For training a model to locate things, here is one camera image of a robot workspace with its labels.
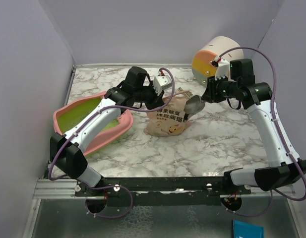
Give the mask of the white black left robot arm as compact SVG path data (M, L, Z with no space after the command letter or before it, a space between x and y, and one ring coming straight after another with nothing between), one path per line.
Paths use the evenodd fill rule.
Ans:
M52 176L54 167L69 177L86 184L90 194L102 193L104 184L102 175L89 166L84 152L91 141L111 121L117 119L126 110L135 112L155 112L163 109L167 103L163 101L164 91L175 86L172 74L160 73L151 79L143 68L131 67L125 79L116 87L109 89L99 104L75 127L64 134L54 133L50 140L50 168L48 178Z

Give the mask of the pink green litter box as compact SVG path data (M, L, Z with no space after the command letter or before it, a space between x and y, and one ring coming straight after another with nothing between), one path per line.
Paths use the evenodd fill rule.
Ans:
M100 101L104 98L104 92L93 96L77 99L68 105L54 112L53 123L54 130L59 134L78 125L88 114L90 114ZM127 132L133 125L133 116L129 110L126 110L117 119L111 121L96 137L90 142L84 156L89 156L104 146L118 139Z

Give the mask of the silver metal litter scoop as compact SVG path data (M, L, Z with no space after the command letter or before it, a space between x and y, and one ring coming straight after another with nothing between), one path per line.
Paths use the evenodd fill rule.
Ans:
M185 104L184 112L188 115L194 115L202 111L205 107L205 101L199 95L189 98Z

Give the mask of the peach cat litter bag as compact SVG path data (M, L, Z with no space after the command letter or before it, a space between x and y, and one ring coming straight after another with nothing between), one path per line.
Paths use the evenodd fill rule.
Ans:
M149 122L143 130L151 136L177 136L191 126L189 119L193 115L184 112L187 98L177 92L166 107L147 113Z

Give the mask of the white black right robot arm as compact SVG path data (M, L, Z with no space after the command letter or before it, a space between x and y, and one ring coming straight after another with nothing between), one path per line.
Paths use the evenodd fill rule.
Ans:
M222 189L233 194L242 185L264 191L294 184L306 174L306 160L292 147L272 101L267 83L256 83L250 59L226 61L216 57L212 63L216 72L207 79L201 99L219 103L231 98L239 101L254 121L262 139L268 166L258 169L236 169L224 173Z

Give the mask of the green cat litter pile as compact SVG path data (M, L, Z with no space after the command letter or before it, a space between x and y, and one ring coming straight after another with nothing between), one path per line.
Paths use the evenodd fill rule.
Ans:
M71 130L73 128L76 128L76 126L83 121L86 118L86 115L84 116L63 116L61 121L62 121L62 130L63 132L66 132L68 130ZM107 124L104 128L103 131L111 129L115 126L119 125L119 122L117 119L112 120L109 124Z

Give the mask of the white bag sealing clip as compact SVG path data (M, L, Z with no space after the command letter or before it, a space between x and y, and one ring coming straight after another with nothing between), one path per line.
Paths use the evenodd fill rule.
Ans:
M184 90L184 89L181 88L181 87L178 88L178 92L179 92L180 94L182 94L184 97L186 97L187 99L190 99L190 98L193 96L193 94L192 94L191 91L189 91L189 90Z

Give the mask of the aluminium frame profile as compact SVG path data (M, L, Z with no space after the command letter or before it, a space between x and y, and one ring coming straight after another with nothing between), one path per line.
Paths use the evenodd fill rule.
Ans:
M34 189L34 199L71 199L75 197L77 181L73 179L59 179L50 181L39 179Z

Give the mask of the round pastel drawer cabinet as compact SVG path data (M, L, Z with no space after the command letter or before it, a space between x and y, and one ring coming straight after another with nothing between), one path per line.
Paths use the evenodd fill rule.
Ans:
M240 45L231 38L218 36L208 42L193 57L191 69L194 78L206 88L207 78L214 76L216 68L211 64L216 56Z

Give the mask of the blue card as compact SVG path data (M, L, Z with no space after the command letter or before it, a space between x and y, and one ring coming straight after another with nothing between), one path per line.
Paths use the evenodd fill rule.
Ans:
M264 228L242 221L233 220L234 238L264 238Z

